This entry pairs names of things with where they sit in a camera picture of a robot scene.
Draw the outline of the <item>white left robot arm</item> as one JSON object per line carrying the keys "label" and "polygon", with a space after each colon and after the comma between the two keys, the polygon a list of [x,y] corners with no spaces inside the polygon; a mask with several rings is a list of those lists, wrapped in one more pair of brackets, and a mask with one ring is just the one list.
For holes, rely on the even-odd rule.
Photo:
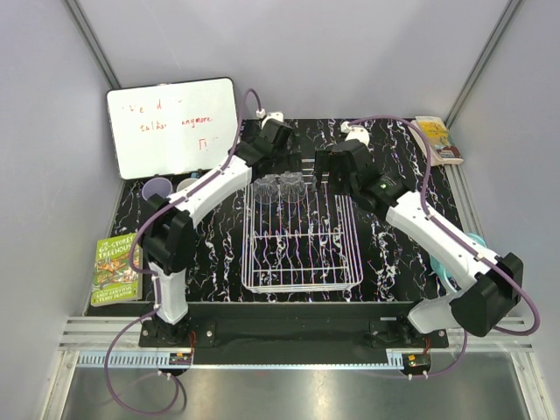
{"label": "white left robot arm", "polygon": [[217,167],[185,190],[148,199],[151,214],[138,239],[154,283],[154,311],[162,319],[157,333],[166,344],[177,347],[188,338],[189,325],[183,320],[188,313],[185,277],[199,223],[231,194],[300,166],[292,127],[283,113],[268,113],[255,137],[235,144]]}

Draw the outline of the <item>teal floral ceramic mug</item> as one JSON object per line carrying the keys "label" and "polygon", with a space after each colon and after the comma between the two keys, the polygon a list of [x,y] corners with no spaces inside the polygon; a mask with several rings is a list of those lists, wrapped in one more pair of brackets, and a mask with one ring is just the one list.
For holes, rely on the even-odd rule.
{"label": "teal floral ceramic mug", "polygon": [[176,188],[176,192],[181,192],[183,190],[185,190],[186,188],[188,188],[189,186],[191,186],[192,184],[194,184],[196,181],[198,181],[197,178],[185,178],[182,181],[180,181],[177,185]]}

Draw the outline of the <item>clear glass cup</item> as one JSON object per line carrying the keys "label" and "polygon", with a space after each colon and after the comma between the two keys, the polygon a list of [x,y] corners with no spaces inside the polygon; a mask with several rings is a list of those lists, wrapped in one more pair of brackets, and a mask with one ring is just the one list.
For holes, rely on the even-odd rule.
{"label": "clear glass cup", "polygon": [[275,174],[268,174],[257,179],[253,183],[253,194],[255,201],[262,205],[272,205],[280,198],[279,177]]}
{"label": "clear glass cup", "polygon": [[285,172],[278,181],[282,200],[288,203],[298,203],[306,195],[306,184],[302,172]]}

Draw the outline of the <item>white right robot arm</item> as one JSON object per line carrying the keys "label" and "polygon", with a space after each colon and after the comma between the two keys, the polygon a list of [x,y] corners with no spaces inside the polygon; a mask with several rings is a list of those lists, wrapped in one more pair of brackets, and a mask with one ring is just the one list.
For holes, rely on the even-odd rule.
{"label": "white right robot arm", "polygon": [[358,208],[404,232],[438,260],[459,289],[424,299],[397,325],[398,339],[416,347],[429,333],[461,327],[484,337],[519,303],[522,261],[496,254],[422,203],[420,192],[396,172],[382,172],[365,144],[338,143],[315,153],[315,182],[328,178],[330,193],[346,195]]}

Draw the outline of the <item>lavender plastic cup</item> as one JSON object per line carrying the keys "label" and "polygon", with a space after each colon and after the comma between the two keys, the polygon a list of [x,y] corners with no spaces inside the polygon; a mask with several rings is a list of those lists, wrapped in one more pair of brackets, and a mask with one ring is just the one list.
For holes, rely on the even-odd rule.
{"label": "lavender plastic cup", "polygon": [[141,191],[145,203],[167,203],[171,193],[173,193],[172,182],[168,178],[163,177],[149,179],[145,182]]}

